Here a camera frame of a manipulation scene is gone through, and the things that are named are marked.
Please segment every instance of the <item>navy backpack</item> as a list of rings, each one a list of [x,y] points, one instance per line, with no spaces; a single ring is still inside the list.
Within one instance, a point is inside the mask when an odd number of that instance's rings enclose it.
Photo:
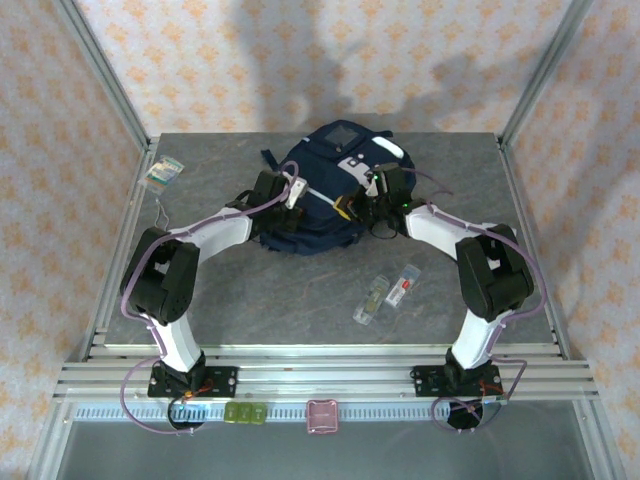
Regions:
[[[367,187],[367,173],[376,165],[396,162],[401,167],[415,168],[409,154],[387,140],[391,136],[390,131],[374,132],[357,123],[337,120],[303,138],[280,164],[269,150],[263,150],[262,156],[274,171],[286,161],[297,162],[298,175],[309,183],[309,190],[296,203],[304,212],[296,231],[276,229],[263,233],[260,243],[271,250],[299,255],[315,255],[357,243],[366,227],[343,218],[333,204],[358,184]],[[415,175],[406,176],[413,189]]]

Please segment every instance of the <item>small plastic bag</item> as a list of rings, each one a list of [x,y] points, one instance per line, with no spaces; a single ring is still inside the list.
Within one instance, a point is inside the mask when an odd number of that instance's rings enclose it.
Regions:
[[[385,299],[385,302],[394,308],[397,308],[402,300],[402,297],[413,287],[420,276],[420,269],[413,265],[407,265],[402,269],[400,278],[393,286],[389,295]]]
[[[369,325],[380,308],[380,305],[382,305],[382,301],[384,300],[384,296],[387,294],[388,290],[389,280],[387,280],[383,275],[378,275],[373,282],[371,282],[367,294],[364,296],[355,312],[353,312],[353,319],[362,325]]]
[[[144,177],[138,180],[138,183],[151,193],[160,196],[164,189],[180,175],[182,170],[184,170],[183,164],[175,158],[162,155],[160,160],[147,170]]]

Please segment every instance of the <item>cable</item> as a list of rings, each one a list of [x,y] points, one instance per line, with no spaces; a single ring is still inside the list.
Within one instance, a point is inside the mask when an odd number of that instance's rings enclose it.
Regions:
[[[253,215],[253,214],[259,213],[262,210],[265,210],[265,209],[267,209],[269,207],[272,207],[276,203],[279,203],[279,202],[282,202],[282,201],[286,200],[286,198],[289,196],[289,192],[291,191],[292,185],[295,183],[296,179],[298,178],[298,164],[293,162],[293,161],[289,161],[289,162],[286,162],[282,166],[282,169],[284,170],[285,168],[287,168],[289,166],[293,167],[294,174],[292,176],[291,181],[287,185],[287,187],[283,190],[283,192],[278,197],[276,197],[276,198],[274,198],[272,200],[269,200],[268,202],[266,202],[263,205],[260,205],[259,207],[251,208],[251,209],[245,210],[243,212],[232,213],[230,215],[219,215],[219,216],[212,216],[212,217],[209,217],[209,218],[205,218],[204,220],[201,220],[200,222],[198,222],[195,225],[193,225],[189,230],[186,230],[186,231],[181,232],[181,233],[170,233],[168,235],[165,235],[164,237],[156,239],[151,245],[149,245],[149,248],[147,248],[147,250],[144,252],[142,257],[140,258],[140,262],[138,262],[138,266],[135,268],[135,270],[131,274],[131,278],[129,279],[129,282],[127,283],[127,286],[126,286],[126,288],[124,290],[124,293],[122,294],[122,300],[120,302],[120,312],[126,318],[129,318],[131,320],[138,320],[138,321],[141,321],[141,322],[143,322],[143,323],[145,323],[147,325],[147,328],[149,330],[151,330],[151,333],[153,334],[153,336],[154,336],[154,338],[156,340],[156,343],[158,344],[158,346],[160,348],[160,356],[161,357],[164,357],[167,354],[167,351],[166,351],[166,347],[164,345],[164,342],[162,341],[162,338],[155,331],[156,327],[155,327],[154,323],[151,320],[149,320],[148,317],[146,317],[146,316],[144,316],[142,314],[137,314],[137,313],[130,312],[129,309],[128,309],[129,298],[131,297],[131,292],[133,291],[133,287],[135,286],[136,282],[140,278],[140,275],[142,274],[143,270],[145,269],[145,267],[147,265],[147,262],[149,261],[149,258],[151,257],[153,252],[160,245],[162,245],[163,243],[168,242],[169,240],[174,240],[174,239],[179,239],[179,238],[182,238],[182,237],[186,237],[188,235],[191,235],[191,234],[197,232],[202,227],[205,227],[205,226],[210,225],[212,223],[219,222],[221,220],[230,220],[230,219],[238,218],[238,217],[241,217],[241,216]]]
[[[213,380],[208,379],[205,382],[205,385],[206,385],[205,387],[200,388],[196,392],[185,393],[182,397],[176,397],[169,402],[169,405],[167,405],[167,420],[169,420],[169,424],[175,430],[193,429],[193,431],[195,432],[200,427],[202,427],[202,425],[204,425],[204,422],[176,422],[175,420],[173,420],[173,416],[171,415],[171,412],[173,411],[173,406],[176,404],[176,402],[181,401],[182,406],[184,408],[184,404],[187,403],[189,400],[192,400],[198,397],[201,393],[208,392],[209,390],[211,390],[213,388]]]
[[[166,222],[164,224],[164,227],[162,227],[162,229],[166,230],[166,229],[169,228],[169,215],[167,215],[167,212],[165,212],[164,207],[162,206],[162,203],[160,202],[160,198],[158,198],[158,197],[156,197],[156,205],[158,206],[158,214],[156,215],[156,219],[153,222],[153,226],[160,228],[160,226],[158,225],[158,222],[160,221],[160,215],[162,214],[162,216],[166,220]]]
[[[166,430],[159,430],[157,428],[151,427],[143,422],[141,422],[140,420],[138,420],[137,418],[135,418],[133,416],[133,414],[131,413],[131,411],[129,410],[129,408],[127,408],[126,402],[125,402],[125,396],[124,396],[124,392],[125,392],[125,388],[127,386],[127,383],[129,382],[129,379],[131,378],[131,376],[138,371],[139,369],[141,369],[142,367],[148,365],[148,364],[153,364],[159,360],[162,360],[166,355],[167,355],[167,348],[164,344],[164,342],[162,341],[162,337],[160,336],[160,334],[158,333],[156,326],[154,325],[153,321],[149,319],[149,317],[147,317],[146,315],[143,314],[138,314],[138,313],[134,313],[134,312],[130,312],[128,309],[128,303],[129,303],[129,298],[131,297],[131,292],[133,291],[133,287],[135,286],[136,282],[138,281],[138,279],[140,278],[140,275],[142,274],[142,272],[144,271],[147,262],[149,261],[149,258],[151,258],[151,255],[153,254],[153,252],[163,243],[168,242],[169,240],[174,240],[174,239],[179,239],[182,237],[186,237],[188,235],[192,235],[193,233],[197,232],[198,230],[200,230],[201,228],[210,225],[212,223],[215,222],[219,222],[222,220],[230,220],[233,218],[238,218],[241,216],[248,216],[248,215],[253,215],[255,213],[259,213],[263,210],[266,210],[269,207],[272,207],[273,205],[279,203],[279,202],[283,202],[284,200],[287,199],[287,197],[289,196],[289,192],[291,191],[291,187],[293,186],[293,184],[295,183],[295,181],[298,178],[298,164],[293,162],[293,161],[288,161],[285,164],[282,165],[281,170],[284,170],[287,167],[292,167],[293,168],[293,175],[291,180],[289,181],[288,185],[285,187],[285,189],[282,191],[282,193],[280,195],[278,195],[276,198],[273,198],[272,200],[269,200],[268,202],[264,203],[263,205],[260,205],[258,207],[255,208],[251,208],[249,210],[245,210],[243,212],[238,212],[238,213],[232,213],[230,215],[219,215],[219,216],[212,216],[212,217],[208,217],[205,218],[204,220],[201,220],[200,222],[196,223],[195,225],[193,225],[190,229],[181,232],[181,233],[170,233],[168,235],[165,235],[164,237],[158,238],[156,241],[154,241],[151,245],[149,245],[149,248],[147,248],[147,250],[144,252],[144,254],[142,255],[142,257],[140,258],[140,261],[138,262],[138,265],[136,266],[136,268],[134,269],[133,273],[131,274],[131,278],[129,278],[129,282],[127,283],[127,286],[122,294],[122,301],[120,302],[120,312],[122,313],[122,315],[124,315],[126,318],[129,318],[131,320],[138,320],[143,322],[146,326],[147,329],[149,329],[151,331],[151,334],[153,335],[153,338],[155,339],[158,348],[160,349],[160,356],[156,357],[156,358],[151,358],[151,359],[146,359],[141,361],[140,363],[138,363],[137,365],[135,365],[131,370],[129,370],[127,372],[127,374],[125,375],[124,379],[122,380],[122,384],[120,385],[120,406],[122,407],[122,410],[124,412],[124,414],[127,416],[127,418],[129,418],[129,420],[131,420],[133,423],[135,423],[136,425],[138,425],[139,427],[147,430],[148,432],[152,432],[152,433],[158,433],[161,435],[177,435],[180,433],[185,433],[185,432],[190,432],[193,433],[195,431],[195,429],[193,428],[187,428],[187,429],[183,429],[183,430],[176,430],[176,431],[166,431]]]
[[[437,195],[438,193],[448,193],[449,195],[453,195],[453,190],[451,190],[449,187],[447,187],[445,184],[443,184],[442,182],[436,180],[434,177],[432,177],[431,175],[429,175],[428,173],[425,172],[421,172],[420,170],[416,170],[415,168],[403,168],[402,169],[403,172],[409,172],[409,173],[413,173],[415,175],[418,175],[420,177],[424,177],[424,178],[428,178],[429,180],[431,180],[433,183],[435,183],[436,185],[438,185],[438,187],[440,187],[440,190],[438,190],[436,193],[434,193],[433,195]]]
[[[380,223],[384,222],[384,220],[381,220],[380,222],[374,224],[370,229],[369,229],[369,233],[371,234],[372,237],[377,238],[379,240],[392,240],[394,238],[396,238],[398,236],[398,227],[396,226],[396,228],[393,229],[393,235],[391,235],[390,237],[381,237],[380,235],[376,235],[375,233],[373,233],[373,230],[376,228],[377,225],[380,225]]]
[[[442,185],[440,182],[438,182],[435,178],[431,177],[430,175],[424,173],[424,172],[419,172],[415,169],[403,169],[405,171],[408,172],[412,172],[415,173],[416,175],[420,175],[422,177],[426,177],[429,180],[431,180],[432,182],[438,184],[441,189],[442,189],[442,193],[450,193],[453,194],[453,192],[447,188],[446,186]],[[511,399],[511,396],[513,395],[513,393],[515,392],[515,389],[518,385],[518,383],[520,382],[520,380],[522,379],[522,375],[524,374],[525,369],[527,368],[527,361],[524,359],[505,359],[505,358],[498,358],[494,355],[491,355],[491,350],[493,349],[494,345],[496,344],[496,342],[498,341],[498,338],[500,337],[500,334],[502,333],[502,330],[504,330],[507,326],[507,324],[515,321],[515,320],[521,320],[523,318],[529,318],[529,317],[533,317],[534,315],[537,315],[538,313],[540,313],[541,311],[544,310],[544,307],[547,303],[547,299],[548,299],[548,293],[547,293],[547,286],[546,283],[544,281],[544,278],[542,276],[542,272],[540,271],[540,266],[538,265],[538,263],[529,255],[529,253],[523,249],[522,247],[520,247],[517,243],[513,242],[512,240],[499,235],[497,233],[494,233],[490,230],[484,229],[484,228],[480,228],[480,227],[476,227],[474,225],[469,225],[465,222],[462,222],[460,220],[457,220],[455,218],[452,218],[448,215],[445,215],[439,211],[437,211],[432,203],[429,201],[427,202],[427,208],[429,209],[429,211],[436,216],[437,218],[444,220],[445,222],[449,223],[450,225],[459,227],[459,228],[463,228],[465,230],[469,230],[475,233],[478,233],[480,235],[486,235],[489,238],[492,238],[494,240],[497,240],[501,243],[503,243],[504,245],[510,247],[511,249],[515,250],[520,256],[522,256],[522,258],[524,258],[524,260],[527,262],[527,264],[531,267],[531,270],[533,271],[533,275],[536,279],[536,283],[538,284],[538,288],[540,289],[540,302],[538,302],[538,305],[536,305],[534,308],[524,311],[524,312],[519,312],[519,313],[511,313],[510,315],[507,315],[506,317],[504,317],[502,320],[500,320],[500,327],[496,328],[493,333],[491,334],[491,337],[489,337],[489,341],[487,342],[487,346],[485,348],[485,352],[489,355],[489,358],[495,362],[495,363],[518,363],[521,365],[520,370],[518,371],[518,374],[516,375],[516,378],[513,381],[513,384],[511,385],[511,388],[509,389],[509,392],[507,394],[505,394],[505,398],[507,400]],[[475,409],[473,408],[473,404],[467,403],[467,402],[463,402],[462,400],[455,398],[455,397],[441,397],[438,398],[435,402],[433,402],[431,404],[431,418],[433,418],[436,426],[442,430],[448,431],[448,432],[458,432],[460,433],[461,430],[456,430],[456,429],[450,429],[447,427],[444,427],[443,425],[440,425],[440,422],[438,422],[435,418],[435,409],[436,406],[444,400],[450,400],[453,401],[455,403],[457,403],[459,405],[459,407],[454,407],[452,410],[457,410],[457,409],[467,409],[468,412],[472,413],[474,415],[474,417],[476,417],[476,419],[478,419],[478,421],[480,420],[478,418],[478,415],[475,413]],[[471,431],[475,431],[477,428],[483,428],[486,427],[487,425],[489,425],[491,422],[493,422],[493,420],[498,416],[498,413],[500,412],[501,408],[498,409],[498,411],[484,424],[479,425],[476,428],[472,428]]]

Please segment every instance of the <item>backpack strap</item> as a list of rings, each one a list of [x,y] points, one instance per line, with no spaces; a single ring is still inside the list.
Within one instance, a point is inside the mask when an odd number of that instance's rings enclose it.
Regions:
[[[277,172],[280,166],[278,165],[276,157],[274,157],[273,153],[271,153],[271,150],[260,150],[260,154],[262,155],[264,161],[267,162],[267,164],[271,167],[271,170]]]

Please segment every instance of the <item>glass panel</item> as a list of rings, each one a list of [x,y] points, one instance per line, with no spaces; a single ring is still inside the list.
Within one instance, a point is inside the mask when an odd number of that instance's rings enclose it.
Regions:
[[[59,479],[580,479],[593,478],[571,402],[515,402],[485,430],[430,422],[217,424],[193,437],[124,422],[75,422]]]

